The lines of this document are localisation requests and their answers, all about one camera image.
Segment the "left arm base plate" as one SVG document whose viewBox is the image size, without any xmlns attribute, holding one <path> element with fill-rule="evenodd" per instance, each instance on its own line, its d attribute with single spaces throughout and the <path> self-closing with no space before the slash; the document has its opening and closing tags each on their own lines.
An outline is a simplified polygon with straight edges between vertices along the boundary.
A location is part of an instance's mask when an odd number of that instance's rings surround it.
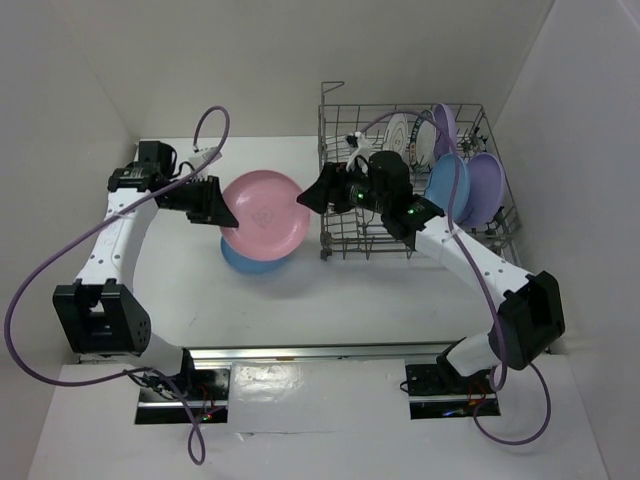
<svg viewBox="0 0 640 480">
<path fill-rule="evenodd" d="M 191 372 L 188 381 L 174 379 L 196 420 L 204 424 L 223 424 L 228 421 L 228 399 L 231 368 L 218 366 Z M 139 387 L 136 425 L 174 425 L 190 422 L 187 410 L 175 392 L 157 376 L 136 374 Z"/>
</svg>

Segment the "purple plate back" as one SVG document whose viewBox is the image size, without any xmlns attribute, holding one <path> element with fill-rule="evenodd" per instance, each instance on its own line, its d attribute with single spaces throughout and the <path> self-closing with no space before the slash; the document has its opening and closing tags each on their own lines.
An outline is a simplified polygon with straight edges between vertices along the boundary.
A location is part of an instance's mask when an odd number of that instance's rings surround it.
<svg viewBox="0 0 640 480">
<path fill-rule="evenodd" d="M 457 125 L 455 122 L 455 116 L 447 104 L 437 104 L 433 110 L 433 118 L 437 124 L 434 158 L 439 160 L 442 156 L 451 152 L 450 144 L 445 138 L 444 133 L 454 141 L 457 137 Z"/>
</svg>

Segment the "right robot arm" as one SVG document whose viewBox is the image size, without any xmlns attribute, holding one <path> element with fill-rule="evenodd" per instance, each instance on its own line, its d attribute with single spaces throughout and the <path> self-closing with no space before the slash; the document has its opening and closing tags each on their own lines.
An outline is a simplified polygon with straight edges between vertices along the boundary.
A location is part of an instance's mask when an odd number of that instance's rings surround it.
<svg viewBox="0 0 640 480">
<path fill-rule="evenodd" d="M 439 358 L 436 379 L 448 392 L 460 391 L 472 375 L 497 365 L 525 369 L 565 332 L 556 278 L 509 263 L 460 229 L 440 207 L 415 194 L 408 166 L 393 151 L 325 164 L 297 201 L 318 214 L 355 207 L 378 214 L 394 239 L 438 262 L 485 297 L 493 317 L 491 330 L 455 343 Z"/>
</svg>

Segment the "purple plate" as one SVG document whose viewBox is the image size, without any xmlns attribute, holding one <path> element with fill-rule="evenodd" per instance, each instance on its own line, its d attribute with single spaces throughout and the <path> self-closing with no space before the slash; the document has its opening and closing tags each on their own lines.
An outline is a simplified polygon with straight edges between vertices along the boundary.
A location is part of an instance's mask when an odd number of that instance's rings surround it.
<svg viewBox="0 0 640 480">
<path fill-rule="evenodd" d="M 444 133 L 454 141 L 457 137 L 457 125 L 455 122 L 455 116 L 447 104 L 437 104 L 433 110 L 433 118 L 437 124 L 434 158 L 439 160 L 442 156 L 451 152 L 450 144 L 445 138 Z"/>
<path fill-rule="evenodd" d="M 501 160 L 482 152 L 467 164 L 470 192 L 459 224 L 470 228 L 489 223 L 502 206 L 506 188 L 506 175 Z"/>
</svg>

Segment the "white plate green rim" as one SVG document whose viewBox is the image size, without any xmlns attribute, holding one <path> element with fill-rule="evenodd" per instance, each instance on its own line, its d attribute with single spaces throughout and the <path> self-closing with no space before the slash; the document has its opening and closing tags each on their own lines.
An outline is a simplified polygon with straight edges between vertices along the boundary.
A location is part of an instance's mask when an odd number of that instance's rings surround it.
<svg viewBox="0 0 640 480">
<path fill-rule="evenodd" d="M 425 117 L 431 119 L 432 112 L 423 110 L 417 117 L 409 137 L 409 166 L 414 171 L 424 170 L 430 163 L 436 142 L 436 128 Z"/>
</svg>

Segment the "purple plate front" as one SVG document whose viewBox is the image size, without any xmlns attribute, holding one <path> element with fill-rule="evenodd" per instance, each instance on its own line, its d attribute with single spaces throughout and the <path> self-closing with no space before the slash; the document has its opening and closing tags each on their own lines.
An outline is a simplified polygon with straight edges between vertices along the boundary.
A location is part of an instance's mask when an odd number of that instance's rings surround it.
<svg viewBox="0 0 640 480">
<path fill-rule="evenodd" d="M 506 188 L 506 175 L 501 160 L 482 152 L 467 164 L 470 192 L 459 224 L 470 228 L 489 223 L 502 206 Z"/>
</svg>

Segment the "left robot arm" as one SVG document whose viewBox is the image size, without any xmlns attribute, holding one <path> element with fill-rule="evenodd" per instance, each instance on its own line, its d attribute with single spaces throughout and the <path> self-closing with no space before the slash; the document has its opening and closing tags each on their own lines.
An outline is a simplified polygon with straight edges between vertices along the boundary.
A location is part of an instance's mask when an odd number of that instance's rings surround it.
<svg viewBox="0 0 640 480">
<path fill-rule="evenodd" d="M 89 259 L 72 283 L 53 293 L 73 352 L 126 357 L 134 367 L 158 370 L 163 389 L 176 399 L 196 390 L 193 360 L 186 348 L 153 332 L 149 313 L 134 295 L 134 273 L 147 230 L 161 209 L 183 212 L 192 224 L 238 227 L 219 179 L 205 171 L 219 157 L 211 148 L 201 150 L 187 162 L 192 172 L 179 176 L 172 146 L 141 142 L 137 159 L 109 177 L 108 224 L 97 234 Z"/>
</svg>

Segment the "pink plate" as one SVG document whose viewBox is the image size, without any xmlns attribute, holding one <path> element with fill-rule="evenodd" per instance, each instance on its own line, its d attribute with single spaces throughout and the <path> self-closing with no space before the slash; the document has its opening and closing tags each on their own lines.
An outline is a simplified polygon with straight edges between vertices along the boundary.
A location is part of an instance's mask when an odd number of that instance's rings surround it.
<svg viewBox="0 0 640 480">
<path fill-rule="evenodd" d="M 297 202 L 301 187 L 273 170 L 255 170 L 232 181 L 224 200 L 239 222 L 221 235 L 238 254 L 256 261 L 290 255 L 305 240 L 311 212 Z"/>
</svg>

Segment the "blue plate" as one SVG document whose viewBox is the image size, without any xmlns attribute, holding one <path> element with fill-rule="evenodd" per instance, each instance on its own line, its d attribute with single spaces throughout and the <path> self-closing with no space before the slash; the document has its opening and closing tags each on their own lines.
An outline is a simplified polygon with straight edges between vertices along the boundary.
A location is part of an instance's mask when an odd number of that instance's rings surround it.
<svg viewBox="0 0 640 480">
<path fill-rule="evenodd" d="M 447 212 L 453 192 L 455 168 L 458 168 L 459 175 L 452 216 L 456 223 L 460 223 L 464 217 L 471 189 L 470 173 L 467 165 L 461 159 L 452 153 L 441 156 L 430 173 L 424 196 Z"/>
<path fill-rule="evenodd" d="M 220 249 L 227 264 L 236 272 L 246 275 L 262 275 L 276 271 L 289 260 L 287 256 L 270 261 L 250 259 L 236 252 L 224 238 L 220 239 Z"/>
</svg>

